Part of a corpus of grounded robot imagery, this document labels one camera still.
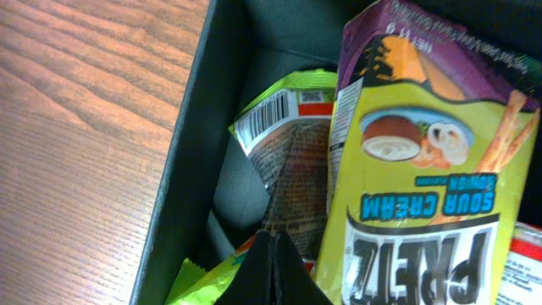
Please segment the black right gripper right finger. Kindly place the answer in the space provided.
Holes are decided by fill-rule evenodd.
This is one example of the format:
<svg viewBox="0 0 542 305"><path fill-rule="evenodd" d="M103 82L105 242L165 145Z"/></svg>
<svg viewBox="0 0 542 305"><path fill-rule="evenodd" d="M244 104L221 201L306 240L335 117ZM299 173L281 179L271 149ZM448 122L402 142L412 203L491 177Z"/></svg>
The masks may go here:
<svg viewBox="0 0 542 305"><path fill-rule="evenodd" d="M312 280L295 244L283 230L275 235L273 278L276 305L332 305Z"/></svg>

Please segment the red chips can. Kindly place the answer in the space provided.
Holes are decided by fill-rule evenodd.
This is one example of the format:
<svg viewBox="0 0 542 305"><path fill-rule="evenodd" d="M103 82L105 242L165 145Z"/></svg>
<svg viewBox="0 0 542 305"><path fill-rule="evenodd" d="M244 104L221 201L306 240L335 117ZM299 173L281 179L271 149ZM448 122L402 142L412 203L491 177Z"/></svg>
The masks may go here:
<svg viewBox="0 0 542 305"><path fill-rule="evenodd" d="M541 229L516 222L496 305L541 305Z"/></svg>

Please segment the green Pretz snack box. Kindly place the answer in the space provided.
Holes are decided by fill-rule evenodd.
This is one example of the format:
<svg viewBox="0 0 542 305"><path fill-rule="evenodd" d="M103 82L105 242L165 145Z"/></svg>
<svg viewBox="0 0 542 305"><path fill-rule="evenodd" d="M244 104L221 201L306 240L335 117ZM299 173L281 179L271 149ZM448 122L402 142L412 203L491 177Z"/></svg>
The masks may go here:
<svg viewBox="0 0 542 305"><path fill-rule="evenodd" d="M343 31L316 282L334 304L494 304L541 116L538 1L377 1Z"/></svg>

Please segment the green Haribo gummy bag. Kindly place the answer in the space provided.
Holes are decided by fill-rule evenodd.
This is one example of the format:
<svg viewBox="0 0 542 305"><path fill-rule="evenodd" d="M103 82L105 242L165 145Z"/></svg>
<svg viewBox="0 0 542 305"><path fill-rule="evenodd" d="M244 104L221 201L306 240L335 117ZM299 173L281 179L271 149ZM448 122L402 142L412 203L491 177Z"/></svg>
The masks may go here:
<svg viewBox="0 0 542 305"><path fill-rule="evenodd" d="M337 75L292 72L251 101L229 127L269 195L262 227L223 262L206 271L186 259L168 304L214 304L229 287L257 233L285 231L311 278L327 223L328 143Z"/></svg>

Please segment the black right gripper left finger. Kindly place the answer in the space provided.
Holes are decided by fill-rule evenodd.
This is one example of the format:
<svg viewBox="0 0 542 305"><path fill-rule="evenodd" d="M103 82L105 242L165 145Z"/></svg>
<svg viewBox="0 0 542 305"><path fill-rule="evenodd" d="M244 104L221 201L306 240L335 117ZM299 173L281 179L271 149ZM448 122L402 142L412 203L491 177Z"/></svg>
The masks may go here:
<svg viewBox="0 0 542 305"><path fill-rule="evenodd" d="M259 232L229 287L215 305L269 305L272 281L272 237Z"/></svg>

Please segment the black box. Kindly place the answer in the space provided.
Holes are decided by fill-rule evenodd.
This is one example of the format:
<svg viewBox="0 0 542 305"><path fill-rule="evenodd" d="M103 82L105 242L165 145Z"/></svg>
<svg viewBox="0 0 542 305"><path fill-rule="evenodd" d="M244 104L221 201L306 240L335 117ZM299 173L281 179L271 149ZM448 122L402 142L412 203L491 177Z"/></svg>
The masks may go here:
<svg viewBox="0 0 542 305"><path fill-rule="evenodd" d="M229 127L251 101L296 71L336 73L335 109L344 28L374 2L211 2L132 303L168 304L186 259L210 271L261 229L269 195ZM535 36L521 25L502 31L467 19L460 24L541 62L541 21ZM327 212L328 223L329 143ZM516 222L541 229L541 116Z"/></svg>

